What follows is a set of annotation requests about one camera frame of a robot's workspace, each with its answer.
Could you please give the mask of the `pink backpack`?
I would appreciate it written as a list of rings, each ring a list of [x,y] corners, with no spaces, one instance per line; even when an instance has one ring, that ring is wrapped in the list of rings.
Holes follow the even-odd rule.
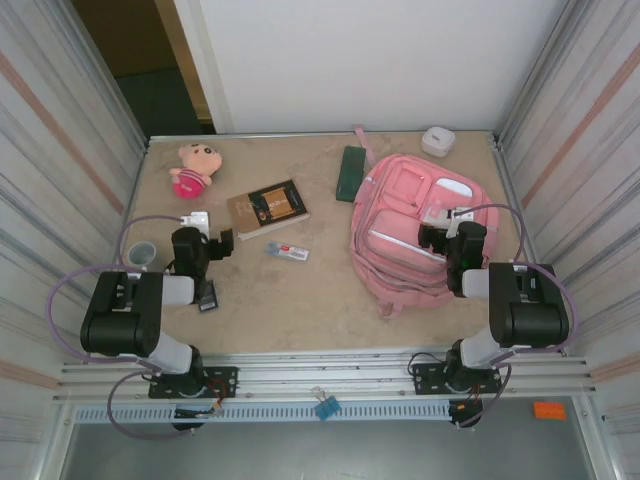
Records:
[[[473,212],[472,222],[488,229],[485,267],[497,243],[497,208],[480,185],[428,160],[408,154],[376,158],[364,131],[355,132],[369,166],[351,222],[356,274],[377,298],[384,316],[395,316],[405,307],[448,303],[454,294],[447,286],[446,258],[418,244],[423,214],[430,206]]]

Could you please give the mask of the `brown book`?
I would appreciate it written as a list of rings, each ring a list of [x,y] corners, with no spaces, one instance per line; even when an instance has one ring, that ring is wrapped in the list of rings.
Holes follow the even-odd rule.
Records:
[[[237,238],[244,241],[310,217],[292,179],[227,200]]]

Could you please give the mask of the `blue white pen pack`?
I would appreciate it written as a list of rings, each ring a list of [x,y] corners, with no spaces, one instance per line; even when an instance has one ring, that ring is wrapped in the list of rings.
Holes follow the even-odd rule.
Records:
[[[308,249],[281,242],[269,242],[265,253],[276,258],[301,262],[306,262],[310,255]]]

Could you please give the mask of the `green pencil case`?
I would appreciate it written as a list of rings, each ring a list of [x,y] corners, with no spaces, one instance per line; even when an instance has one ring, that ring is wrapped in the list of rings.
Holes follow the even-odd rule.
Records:
[[[337,201],[353,203],[364,177],[366,150],[347,146],[342,155],[335,190]]]

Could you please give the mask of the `grey tape roll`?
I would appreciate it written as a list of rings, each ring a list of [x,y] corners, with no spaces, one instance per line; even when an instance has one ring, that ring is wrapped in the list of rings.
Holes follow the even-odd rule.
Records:
[[[145,271],[157,269],[158,254],[156,246],[149,241],[134,243],[127,251],[127,261],[133,267]]]

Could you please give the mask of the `small dark card holder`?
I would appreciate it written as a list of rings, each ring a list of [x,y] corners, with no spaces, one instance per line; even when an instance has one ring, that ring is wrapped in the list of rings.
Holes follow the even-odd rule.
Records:
[[[207,280],[202,284],[200,289],[200,297],[198,300],[198,309],[200,313],[206,313],[219,308],[216,288],[212,280]]]

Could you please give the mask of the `pink plush doll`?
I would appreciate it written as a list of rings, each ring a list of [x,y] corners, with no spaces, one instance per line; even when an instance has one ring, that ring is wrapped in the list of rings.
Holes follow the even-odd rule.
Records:
[[[205,144],[183,146],[178,156],[182,166],[169,170],[174,194],[186,200],[196,199],[212,184],[213,175],[222,166],[222,156]]]

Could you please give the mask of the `small white case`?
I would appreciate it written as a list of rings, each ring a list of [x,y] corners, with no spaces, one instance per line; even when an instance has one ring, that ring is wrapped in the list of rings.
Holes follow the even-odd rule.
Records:
[[[434,157],[442,158],[449,154],[456,141],[453,131],[443,127],[431,127],[421,137],[422,150]]]

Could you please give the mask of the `orange plastic block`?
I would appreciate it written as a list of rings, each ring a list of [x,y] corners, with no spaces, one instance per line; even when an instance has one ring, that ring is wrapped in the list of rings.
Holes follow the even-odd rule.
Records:
[[[533,413],[539,420],[565,421],[567,419],[566,407],[559,402],[535,401]]]

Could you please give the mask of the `blue binder clip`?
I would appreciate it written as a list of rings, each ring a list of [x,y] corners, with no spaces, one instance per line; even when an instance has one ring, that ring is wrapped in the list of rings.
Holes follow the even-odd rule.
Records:
[[[319,420],[326,421],[340,412],[341,406],[333,395],[328,395],[319,386],[312,388],[311,392],[318,401],[314,407],[314,412]]]

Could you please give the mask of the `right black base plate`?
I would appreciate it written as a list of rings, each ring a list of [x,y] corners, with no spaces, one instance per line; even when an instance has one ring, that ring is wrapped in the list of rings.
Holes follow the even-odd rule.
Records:
[[[470,369],[444,363],[418,363],[411,366],[416,395],[473,395],[497,393],[501,374],[491,369]]]

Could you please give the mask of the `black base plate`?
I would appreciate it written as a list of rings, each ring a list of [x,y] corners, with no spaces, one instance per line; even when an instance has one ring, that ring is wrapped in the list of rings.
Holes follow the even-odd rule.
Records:
[[[473,395],[497,393],[501,374],[491,369],[470,369],[444,363],[418,363],[411,366],[416,395]]]
[[[234,398],[238,385],[237,367],[204,367],[181,375],[163,374],[149,384],[151,399]]]

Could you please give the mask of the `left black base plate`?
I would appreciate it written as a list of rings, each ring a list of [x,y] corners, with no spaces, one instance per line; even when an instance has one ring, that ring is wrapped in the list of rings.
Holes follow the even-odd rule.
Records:
[[[149,384],[151,399],[234,398],[238,385],[237,367],[204,367],[181,375],[163,374]]]

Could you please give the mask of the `aluminium table frame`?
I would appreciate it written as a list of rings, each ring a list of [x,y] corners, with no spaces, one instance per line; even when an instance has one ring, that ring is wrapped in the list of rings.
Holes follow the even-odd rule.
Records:
[[[212,227],[222,229],[230,224],[228,198],[286,179],[295,181],[309,209],[308,219],[271,235],[307,248],[306,262],[268,256],[267,235],[240,241],[231,257],[210,267],[217,310],[170,306],[163,313],[169,335],[197,346],[214,365],[239,368],[242,397],[309,398],[316,386],[344,399],[411,394],[406,364],[413,353],[440,354],[487,324],[480,299],[408,309],[393,319],[379,315],[351,263],[352,207],[334,197],[342,151],[355,141],[351,134],[210,136],[207,143],[224,164],[194,204],[176,199],[166,181],[185,139],[151,142],[129,238],[154,242],[162,258],[171,253],[172,218],[193,209],[209,212]]]

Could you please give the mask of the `white door frame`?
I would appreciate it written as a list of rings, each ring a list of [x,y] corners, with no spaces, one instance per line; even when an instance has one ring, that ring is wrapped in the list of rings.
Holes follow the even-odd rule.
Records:
[[[154,0],[197,118],[217,134],[236,128],[201,0]]]

